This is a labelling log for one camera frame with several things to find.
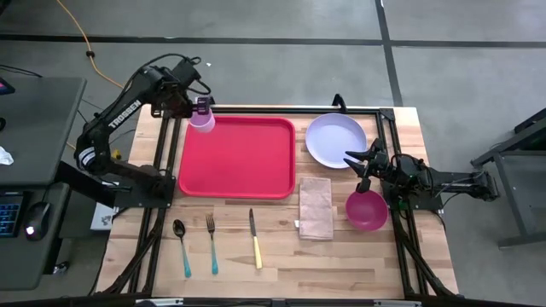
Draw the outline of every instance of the red tray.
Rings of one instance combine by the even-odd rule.
[[[209,133],[188,125],[178,186],[187,195],[283,199],[295,186],[295,129],[287,119],[216,116]]]

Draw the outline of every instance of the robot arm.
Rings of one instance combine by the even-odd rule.
[[[425,194],[436,198],[443,192],[464,193],[474,198],[491,201],[498,197],[497,186],[485,171],[456,173],[436,171],[408,154],[396,154],[391,159],[386,155],[383,142],[375,139],[370,149],[363,153],[346,152],[347,155],[366,165],[350,159],[344,161],[357,173],[361,182],[357,192],[369,190],[369,177],[377,177],[391,184],[402,196]]]
[[[192,103],[187,95],[194,81],[207,89],[205,94],[210,93],[210,89],[200,81],[194,64],[183,57],[172,71],[148,65],[139,68],[116,101],[84,126],[74,153],[78,168],[94,176],[112,173],[128,177],[151,194],[161,194],[163,176],[159,171],[151,165],[135,166],[113,159],[109,137],[145,103],[151,105],[151,115],[155,118],[190,118],[193,112],[207,114],[207,100],[198,105]]]

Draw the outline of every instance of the spoon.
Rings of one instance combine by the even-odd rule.
[[[191,277],[191,268],[189,267],[188,255],[186,255],[186,248],[184,247],[183,241],[184,234],[186,234],[186,228],[184,227],[184,224],[181,220],[174,220],[174,223],[172,223],[172,231],[174,231],[175,236],[180,238],[180,243],[182,243],[182,253],[184,256],[184,274],[186,275],[186,278],[189,278]]]

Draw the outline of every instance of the pink bowl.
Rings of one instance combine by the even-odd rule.
[[[361,230],[374,231],[385,225],[389,215],[383,196],[374,191],[353,192],[345,203],[347,218]]]

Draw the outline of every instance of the knife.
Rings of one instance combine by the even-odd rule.
[[[250,220],[250,233],[254,238],[254,257],[256,258],[256,269],[262,269],[262,255],[259,253],[258,237],[256,236],[256,225],[254,224],[253,209],[250,208],[248,213],[248,219]]]

